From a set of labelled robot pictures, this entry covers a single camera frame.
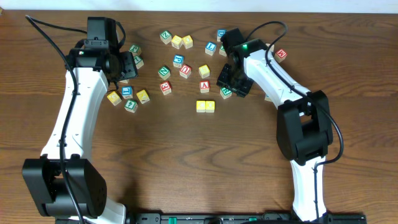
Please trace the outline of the yellow letter C block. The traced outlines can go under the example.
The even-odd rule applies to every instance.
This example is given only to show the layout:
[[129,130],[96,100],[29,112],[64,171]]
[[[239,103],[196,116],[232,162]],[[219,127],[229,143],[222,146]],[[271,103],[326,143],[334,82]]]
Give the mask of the yellow letter C block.
[[198,100],[196,102],[196,111],[197,111],[197,113],[205,113],[206,112],[206,101]]

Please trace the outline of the green letter R block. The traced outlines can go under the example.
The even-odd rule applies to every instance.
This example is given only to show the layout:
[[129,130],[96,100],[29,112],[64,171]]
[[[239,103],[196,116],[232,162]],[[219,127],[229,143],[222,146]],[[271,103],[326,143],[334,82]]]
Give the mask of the green letter R block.
[[227,98],[229,98],[231,95],[232,95],[232,91],[231,90],[229,90],[229,89],[227,89],[227,88],[225,88],[225,87],[223,87],[223,88],[221,88],[220,89],[220,95],[221,95],[221,97],[225,100],[225,99],[227,99]]

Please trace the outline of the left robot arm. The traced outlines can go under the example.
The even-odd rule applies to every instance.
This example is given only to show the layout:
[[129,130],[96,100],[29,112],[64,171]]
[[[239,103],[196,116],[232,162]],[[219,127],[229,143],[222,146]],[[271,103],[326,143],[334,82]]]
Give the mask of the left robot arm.
[[22,176],[38,212],[57,223],[133,223],[127,207],[108,197],[91,151],[109,85],[136,78],[136,64],[122,51],[126,33],[118,21],[89,17],[85,35],[62,55],[67,72],[57,121],[40,157],[24,161]]

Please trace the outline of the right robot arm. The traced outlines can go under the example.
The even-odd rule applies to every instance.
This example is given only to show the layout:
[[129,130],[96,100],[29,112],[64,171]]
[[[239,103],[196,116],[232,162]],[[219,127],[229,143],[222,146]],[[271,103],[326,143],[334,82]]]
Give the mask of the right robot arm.
[[333,142],[328,98],[297,83],[278,64],[271,48],[259,39],[247,41],[239,29],[220,38],[229,62],[217,85],[245,97],[257,83],[277,109],[277,144],[290,161],[294,180],[293,211],[304,222],[326,214],[322,162]]

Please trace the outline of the yellow letter O block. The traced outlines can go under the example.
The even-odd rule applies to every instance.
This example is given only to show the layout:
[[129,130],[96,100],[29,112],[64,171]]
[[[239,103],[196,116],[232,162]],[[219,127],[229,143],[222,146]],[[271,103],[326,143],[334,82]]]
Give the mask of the yellow letter O block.
[[205,101],[205,111],[207,113],[215,112],[215,101]]

